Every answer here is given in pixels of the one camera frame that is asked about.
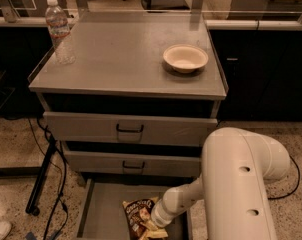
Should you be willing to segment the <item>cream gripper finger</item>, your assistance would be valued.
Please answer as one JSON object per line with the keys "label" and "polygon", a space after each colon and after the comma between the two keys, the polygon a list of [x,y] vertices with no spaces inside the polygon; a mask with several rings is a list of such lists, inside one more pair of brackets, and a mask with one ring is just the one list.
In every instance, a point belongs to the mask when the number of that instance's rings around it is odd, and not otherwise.
{"label": "cream gripper finger", "polygon": [[141,222],[141,225],[150,231],[156,231],[158,227],[153,223],[152,220]]}
{"label": "cream gripper finger", "polygon": [[168,237],[168,233],[165,229],[148,230],[146,232],[146,238],[162,239],[167,237]]}

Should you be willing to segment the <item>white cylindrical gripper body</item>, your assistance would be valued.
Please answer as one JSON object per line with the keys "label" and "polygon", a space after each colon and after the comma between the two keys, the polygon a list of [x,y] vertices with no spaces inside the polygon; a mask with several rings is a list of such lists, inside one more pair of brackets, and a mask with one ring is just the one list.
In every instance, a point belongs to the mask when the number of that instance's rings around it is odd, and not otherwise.
{"label": "white cylindrical gripper body", "polygon": [[165,199],[160,199],[151,212],[152,221],[160,228],[165,228],[176,216],[177,208]]}

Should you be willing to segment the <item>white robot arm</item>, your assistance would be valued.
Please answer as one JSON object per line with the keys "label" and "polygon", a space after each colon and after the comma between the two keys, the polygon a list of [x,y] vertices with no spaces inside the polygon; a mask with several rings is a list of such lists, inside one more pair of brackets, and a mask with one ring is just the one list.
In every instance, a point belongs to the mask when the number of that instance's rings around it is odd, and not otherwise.
{"label": "white robot arm", "polygon": [[160,228],[204,201],[208,240],[278,240],[265,182],[282,179],[290,168],[279,141],[225,127],[205,140],[201,174],[190,184],[168,189],[151,212]]}

